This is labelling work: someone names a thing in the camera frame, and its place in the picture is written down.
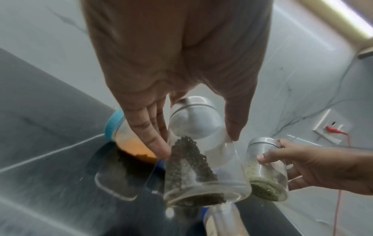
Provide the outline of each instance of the jar lid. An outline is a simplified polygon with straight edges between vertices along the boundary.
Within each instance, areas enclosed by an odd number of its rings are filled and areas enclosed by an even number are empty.
[[[115,142],[115,134],[124,119],[124,113],[122,110],[117,110],[112,114],[105,126],[105,137],[108,140]]]
[[[268,138],[268,137],[259,137],[259,138],[252,139],[249,142],[249,147],[253,144],[256,144],[256,143],[266,143],[266,144],[270,144],[270,145],[276,146],[278,148],[281,148],[281,144],[277,140],[272,139],[272,138]]]
[[[208,107],[211,107],[211,108],[215,109],[215,105],[210,99],[207,99],[207,98],[201,97],[201,96],[191,96],[191,97],[182,98],[180,101],[178,101],[177,103],[175,103],[171,107],[170,118],[176,112],[180,111],[181,109],[184,109],[186,107],[196,106],[196,105],[208,106]]]

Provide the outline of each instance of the silver metal lid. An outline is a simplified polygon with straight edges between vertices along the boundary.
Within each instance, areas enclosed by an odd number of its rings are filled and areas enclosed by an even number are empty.
[[[171,107],[171,117],[176,112],[180,111],[181,109],[184,109],[186,107],[196,106],[196,105],[208,106],[216,110],[214,103],[210,99],[207,99],[201,96],[191,96],[191,97],[182,98],[180,101],[178,101]]]
[[[266,143],[266,144],[270,144],[270,145],[276,146],[278,148],[281,148],[281,144],[277,140],[272,139],[272,138],[268,138],[268,137],[259,137],[259,138],[252,139],[249,142],[249,147],[253,144],[256,144],[256,143]]]

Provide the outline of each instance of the child's hand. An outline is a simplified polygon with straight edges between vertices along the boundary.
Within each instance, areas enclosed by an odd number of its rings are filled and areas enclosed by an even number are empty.
[[[294,166],[288,169],[289,189],[309,186],[373,195],[373,155],[346,149],[293,144],[279,140],[282,149],[258,156],[261,164],[278,160]]]

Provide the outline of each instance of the red wire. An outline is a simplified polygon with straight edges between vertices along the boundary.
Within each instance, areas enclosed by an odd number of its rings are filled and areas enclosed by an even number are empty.
[[[340,131],[340,130],[338,130],[336,128],[329,127],[329,126],[325,127],[325,129],[328,132],[331,132],[331,133],[346,135],[346,137],[347,137],[347,144],[349,145],[349,147],[352,147],[352,145],[351,145],[351,136],[348,133],[342,132],[342,131]],[[336,234],[337,234],[337,221],[338,221],[338,212],[339,212],[339,205],[341,203],[341,198],[342,198],[342,190],[338,190],[338,200],[337,200],[337,206],[335,208],[335,214],[334,214],[333,236],[336,236]]]

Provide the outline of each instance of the jar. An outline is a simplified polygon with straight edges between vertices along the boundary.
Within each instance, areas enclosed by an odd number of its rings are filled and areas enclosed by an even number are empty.
[[[234,203],[203,208],[202,220],[206,235],[249,236]]]
[[[250,195],[251,187],[224,120],[210,100],[192,96],[173,105],[168,145],[167,205],[212,206]]]
[[[257,156],[281,144],[272,138],[261,137],[250,141],[246,152],[245,175],[253,189],[252,194],[270,201],[285,201],[288,197],[288,174],[285,163],[261,165]]]
[[[115,142],[122,151],[150,164],[157,163],[157,167],[164,169],[164,161],[159,161],[152,151],[131,130],[122,110],[117,110],[109,119],[105,127],[105,137]]]

